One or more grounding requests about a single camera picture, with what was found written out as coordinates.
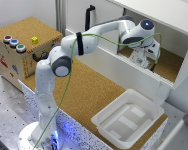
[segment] cork board surface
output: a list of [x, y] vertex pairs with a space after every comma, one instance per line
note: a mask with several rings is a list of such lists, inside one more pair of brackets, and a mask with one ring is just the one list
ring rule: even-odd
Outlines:
[[[68, 76], [55, 78], [56, 85], [53, 94], [57, 105], [61, 101], [67, 82]], [[35, 75], [25, 79], [23, 83], [34, 91], [36, 87]], [[114, 150], [117, 150], [118, 148], [99, 134], [96, 126], [91, 122], [91, 118], [123, 92], [125, 89], [74, 58], [71, 83], [61, 109]], [[130, 150], [140, 149], [166, 119], [167, 115], [162, 115]]]
[[[125, 47], [124, 49], [119, 51], [120, 54], [128, 58], [130, 57], [132, 52], [133, 50], [128, 47]], [[154, 60], [150, 58], [148, 58], [148, 60], [151, 63], [150, 67], [152, 67]], [[161, 55], [154, 72], [168, 79], [169, 81], [175, 82], [183, 61], [184, 58], [161, 48]]]
[[[3, 38], [6, 35], [11, 35], [13, 39], [19, 40], [20, 44], [26, 46], [27, 51], [30, 51], [58, 36], [62, 36], [60, 32], [34, 17], [29, 17], [0, 28], [0, 41], [2, 43]], [[39, 42], [33, 44], [31, 41], [32, 37], [37, 37]]]

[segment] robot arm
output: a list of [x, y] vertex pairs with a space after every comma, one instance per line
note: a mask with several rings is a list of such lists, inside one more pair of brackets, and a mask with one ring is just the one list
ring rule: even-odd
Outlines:
[[[149, 20], [143, 20], [136, 26], [132, 17], [124, 16], [116, 20], [98, 24], [82, 33], [82, 35], [89, 33], [102, 35], [103, 33], [113, 30], [119, 31], [119, 36], [123, 44], [130, 44], [154, 34], [154, 25]], [[76, 35], [64, 37], [61, 41], [61, 46], [54, 47], [51, 50], [48, 59], [51, 63], [52, 71], [56, 76], [64, 77], [70, 73], [70, 57], [72, 45], [75, 39]], [[84, 54], [92, 53], [98, 46], [99, 37], [83, 36], [82, 43]], [[134, 44], [129, 47], [134, 50], [138, 50], [139, 48], [139, 51], [141, 52], [140, 55], [142, 55], [139, 56], [141, 59], [143, 59], [143, 57], [146, 59], [147, 56], [155, 60], [158, 55], [159, 43], [151, 37], [141, 43]], [[76, 42], [73, 50], [73, 56], [78, 54], [78, 44]]]

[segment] black band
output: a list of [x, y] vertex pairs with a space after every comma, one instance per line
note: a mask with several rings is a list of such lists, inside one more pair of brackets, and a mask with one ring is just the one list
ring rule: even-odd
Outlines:
[[77, 45], [78, 45], [79, 56], [81, 56], [81, 55], [84, 55], [82, 34], [81, 34], [81, 32], [78, 32], [78, 33], [76, 33], [76, 35], [77, 35]]

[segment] box top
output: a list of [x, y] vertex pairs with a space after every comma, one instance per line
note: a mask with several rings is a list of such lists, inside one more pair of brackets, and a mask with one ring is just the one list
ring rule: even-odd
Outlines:
[[[27, 51], [43, 45], [44, 43], [55, 39], [62, 34], [50, 26], [44, 24], [34, 17], [29, 17], [24, 20], [15, 22], [3, 28], [0, 28], [0, 41], [3, 42], [3, 37], [11, 35], [13, 39], [19, 40], [20, 44], [26, 46]], [[37, 37], [38, 43], [33, 44], [31, 38]]]

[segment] yellow object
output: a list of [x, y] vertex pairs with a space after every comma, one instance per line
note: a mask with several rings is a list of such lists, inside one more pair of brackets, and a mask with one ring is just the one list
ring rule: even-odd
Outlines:
[[38, 38], [37, 37], [33, 37], [32, 38], [32, 43], [37, 44], [38, 43]]

